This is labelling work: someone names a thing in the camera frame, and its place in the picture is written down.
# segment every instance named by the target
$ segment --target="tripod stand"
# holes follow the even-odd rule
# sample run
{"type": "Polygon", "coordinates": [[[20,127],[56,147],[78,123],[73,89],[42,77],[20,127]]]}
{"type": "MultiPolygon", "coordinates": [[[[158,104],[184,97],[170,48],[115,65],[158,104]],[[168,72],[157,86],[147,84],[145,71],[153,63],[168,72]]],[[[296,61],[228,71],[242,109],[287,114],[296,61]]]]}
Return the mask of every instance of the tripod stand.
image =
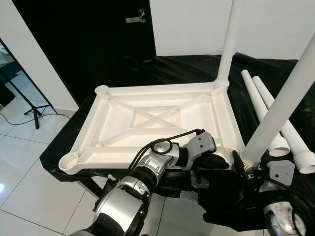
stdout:
{"type": "Polygon", "coordinates": [[[11,82],[11,80],[7,77],[7,75],[5,73],[3,73],[0,70],[0,74],[2,74],[6,80],[14,87],[15,90],[17,90],[17,92],[23,97],[23,99],[31,106],[31,109],[27,112],[25,112],[24,114],[27,115],[29,112],[33,112],[34,114],[34,122],[35,122],[35,127],[36,129],[39,129],[39,122],[38,122],[38,117],[42,115],[41,112],[39,112],[39,108],[46,108],[46,107],[51,107],[54,112],[56,112],[56,110],[54,109],[54,107],[52,106],[52,104],[46,99],[46,97],[42,94],[42,92],[37,88],[37,86],[32,82],[32,84],[35,86],[35,88],[38,90],[38,92],[43,96],[43,98],[46,100],[46,102],[48,103],[48,105],[44,105],[44,106],[34,106],[25,96],[24,94],[11,82]]]}

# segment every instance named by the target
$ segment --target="white pipe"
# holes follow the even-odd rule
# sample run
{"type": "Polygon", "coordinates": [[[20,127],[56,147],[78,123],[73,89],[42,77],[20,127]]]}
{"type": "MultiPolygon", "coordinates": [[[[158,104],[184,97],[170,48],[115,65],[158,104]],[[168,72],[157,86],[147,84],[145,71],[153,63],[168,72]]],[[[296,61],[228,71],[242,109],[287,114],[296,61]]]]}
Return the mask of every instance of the white pipe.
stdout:
{"type": "MultiPolygon", "coordinates": [[[[261,122],[268,112],[268,109],[260,97],[248,70],[243,70],[241,74],[247,91],[250,94],[252,105],[254,106],[259,122],[261,122]]],[[[290,147],[287,144],[285,138],[282,137],[280,133],[277,133],[273,141],[270,143],[268,151],[271,156],[284,156],[290,152],[290,147]]]]}
{"type": "MultiPolygon", "coordinates": [[[[252,80],[254,81],[266,106],[270,108],[275,99],[258,76],[253,77],[252,80]]],[[[314,173],[315,154],[309,150],[289,120],[282,127],[281,133],[286,138],[289,146],[291,147],[293,161],[299,172],[302,174],[314,173]]]]}
{"type": "Polygon", "coordinates": [[[289,119],[315,81],[315,35],[280,90],[275,102],[259,124],[240,156],[247,172],[252,172],[271,140],[289,119]]]}
{"type": "Polygon", "coordinates": [[[228,74],[230,72],[232,57],[234,54],[234,45],[236,40],[237,29],[242,15],[242,7],[244,0],[233,0],[230,17],[228,20],[223,53],[219,65],[218,76],[215,80],[217,87],[228,86],[228,74]]]}

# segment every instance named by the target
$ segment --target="white vertical pole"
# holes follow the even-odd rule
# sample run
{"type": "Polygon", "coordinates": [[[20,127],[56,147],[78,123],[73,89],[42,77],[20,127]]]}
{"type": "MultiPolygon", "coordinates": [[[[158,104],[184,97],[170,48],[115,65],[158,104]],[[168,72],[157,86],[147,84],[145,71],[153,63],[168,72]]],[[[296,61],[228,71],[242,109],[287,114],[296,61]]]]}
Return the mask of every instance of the white vertical pole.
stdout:
{"type": "MultiPolygon", "coordinates": [[[[249,74],[248,70],[243,70],[241,74],[259,122],[261,122],[267,114],[268,109],[264,101],[262,100],[254,82],[252,81],[251,75],[249,74]]],[[[271,156],[284,156],[290,152],[290,147],[287,144],[285,138],[282,137],[280,133],[277,133],[275,138],[269,144],[268,150],[271,156]]]]}
{"type": "Polygon", "coordinates": [[[253,171],[276,134],[315,81],[315,34],[280,90],[276,100],[240,154],[246,171],[253,171]]]}
{"type": "Polygon", "coordinates": [[[233,0],[232,2],[218,76],[215,80],[215,85],[217,87],[225,87],[229,84],[228,74],[230,72],[232,57],[234,54],[234,45],[237,29],[242,15],[243,2],[244,0],[233,0]]]}

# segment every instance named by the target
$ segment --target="white tile floor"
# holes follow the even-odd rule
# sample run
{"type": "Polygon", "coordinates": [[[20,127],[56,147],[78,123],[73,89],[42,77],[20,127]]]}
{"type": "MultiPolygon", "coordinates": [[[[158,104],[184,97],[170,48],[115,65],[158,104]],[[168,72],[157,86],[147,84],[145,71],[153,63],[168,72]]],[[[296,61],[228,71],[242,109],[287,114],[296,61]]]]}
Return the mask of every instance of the white tile floor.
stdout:
{"type": "MultiPolygon", "coordinates": [[[[15,99],[0,113],[11,122],[24,122],[28,105],[15,99]]],[[[88,227],[96,198],[77,183],[59,182],[38,159],[68,119],[47,116],[13,126],[0,117],[0,235],[61,236],[88,227]]],[[[105,178],[97,177],[100,186],[105,178]]],[[[263,236],[263,230],[238,233],[207,224],[204,210],[193,203],[153,195],[142,234],[150,236],[263,236]]]]}

